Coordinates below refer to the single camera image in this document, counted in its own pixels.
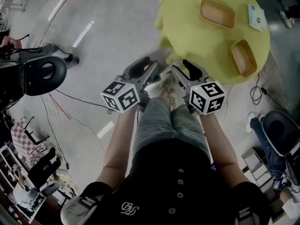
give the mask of hand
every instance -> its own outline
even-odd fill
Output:
[[[10,44],[14,45],[15,49],[22,49],[22,43],[21,43],[20,40],[15,40],[11,37],[4,36],[1,47],[5,47],[5,46],[8,46]]]

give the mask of wooden tray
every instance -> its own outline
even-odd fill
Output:
[[[231,29],[235,24],[235,13],[222,3],[213,0],[203,0],[199,11],[200,17],[214,25]]]
[[[238,72],[243,77],[249,77],[257,70],[255,57],[246,40],[243,39],[232,44],[229,54]]]

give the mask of yellow round table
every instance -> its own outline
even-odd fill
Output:
[[[158,47],[173,49],[168,64],[187,59],[223,84],[241,83],[263,68],[270,50],[270,33],[249,26],[248,4],[258,6],[255,0],[215,1],[234,10],[234,28],[223,29],[200,19],[202,0],[162,0],[155,25],[162,30]],[[248,78],[239,75],[229,57],[231,45],[241,39],[248,41],[257,63],[257,72]]]

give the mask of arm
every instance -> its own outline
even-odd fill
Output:
[[[217,171],[229,188],[249,181],[239,168],[232,145],[228,141],[214,114],[200,116],[206,139]]]
[[[104,158],[103,170],[96,181],[116,190],[127,171],[136,108],[120,114]]]

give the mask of chair backrest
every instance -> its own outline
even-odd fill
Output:
[[[59,57],[38,57],[24,64],[24,91],[29,96],[58,88],[67,75],[66,62]]]
[[[262,121],[263,131],[280,156],[286,156],[300,141],[300,129],[294,120],[281,111],[269,112]]]
[[[43,186],[40,187],[40,193],[44,197],[49,197],[53,193],[55,193],[60,188],[60,183],[58,181],[52,180],[50,182],[45,183]]]
[[[18,102],[23,95],[23,64],[0,66],[0,111]]]

